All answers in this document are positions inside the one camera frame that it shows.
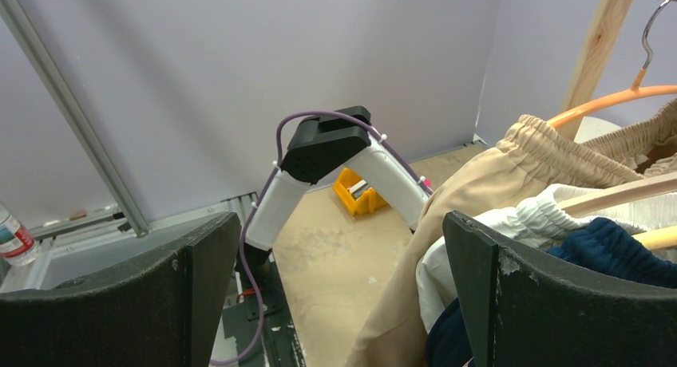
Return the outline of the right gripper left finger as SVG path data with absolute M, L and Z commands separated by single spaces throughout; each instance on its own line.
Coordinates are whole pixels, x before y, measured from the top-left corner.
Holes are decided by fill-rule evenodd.
M 208 365 L 240 230 L 222 214 L 52 289 L 2 294 L 2 365 Z

